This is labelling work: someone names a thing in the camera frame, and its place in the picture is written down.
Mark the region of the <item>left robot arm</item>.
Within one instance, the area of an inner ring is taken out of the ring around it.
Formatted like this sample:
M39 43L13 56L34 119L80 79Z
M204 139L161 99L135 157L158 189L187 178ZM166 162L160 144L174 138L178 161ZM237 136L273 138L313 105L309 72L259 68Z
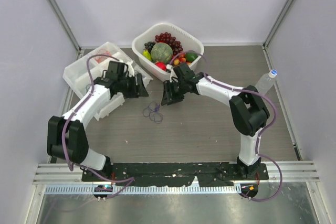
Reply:
M63 159L69 169L79 165L105 182L112 177L109 157L89 147L86 127L113 96L124 98L148 97L141 73L131 63L110 61L102 75L93 78L85 96L62 116L52 116L48 121L47 154Z

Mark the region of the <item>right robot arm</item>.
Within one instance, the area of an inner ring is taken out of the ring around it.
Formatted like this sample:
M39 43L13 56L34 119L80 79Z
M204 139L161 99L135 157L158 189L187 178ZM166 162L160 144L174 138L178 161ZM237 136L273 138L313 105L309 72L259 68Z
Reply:
M173 76L163 82L161 105L181 102L184 94L193 93L228 106L233 124L240 133L237 173L242 179L254 176L261 163L259 155L261 133L270 117L257 89L254 86L245 89L230 86L203 72L196 74L185 63L173 68L171 74Z

